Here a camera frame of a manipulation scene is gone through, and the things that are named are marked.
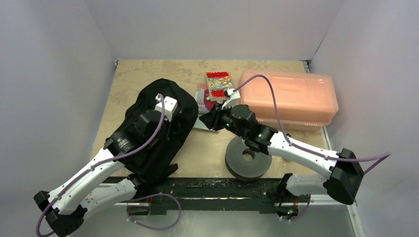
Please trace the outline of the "red treehouse paperback book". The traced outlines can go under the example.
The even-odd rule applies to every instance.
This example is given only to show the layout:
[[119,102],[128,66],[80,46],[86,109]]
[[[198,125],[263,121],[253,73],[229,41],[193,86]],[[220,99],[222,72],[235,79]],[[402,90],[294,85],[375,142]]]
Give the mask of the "red treehouse paperback book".
[[207,98],[210,101],[226,100],[225,92],[233,88],[233,83],[228,72],[207,72],[206,82],[208,88]]

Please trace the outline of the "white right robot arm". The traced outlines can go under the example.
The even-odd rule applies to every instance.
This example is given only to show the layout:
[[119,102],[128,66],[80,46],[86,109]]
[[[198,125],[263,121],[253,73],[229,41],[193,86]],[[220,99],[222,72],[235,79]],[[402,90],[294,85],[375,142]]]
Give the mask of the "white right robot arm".
[[199,119],[209,129],[232,132],[254,152],[285,158],[316,172],[305,176],[285,174],[277,186],[278,198],[289,201],[301,195],[328,194],[340,203],[354,203],[364,171],[351,150],[325,150],[290,138],[259,123],[247,105],[223,109],[217,104]]

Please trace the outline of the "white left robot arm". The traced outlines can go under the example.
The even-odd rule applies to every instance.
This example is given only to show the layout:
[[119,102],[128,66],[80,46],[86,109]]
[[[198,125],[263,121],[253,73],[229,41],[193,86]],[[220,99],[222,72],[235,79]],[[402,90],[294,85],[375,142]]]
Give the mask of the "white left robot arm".
[[46,220],[51,232],[66,237],[77,230],[85,219],[118,203],[147,197],[149,181],[143,171],[151,161],[151,153],[167,139],[173,110],[156,107],[141,114],[116,130],[95,157],[73,177],[52,191],[34,196],[42,211],[36,224],[36,235]]

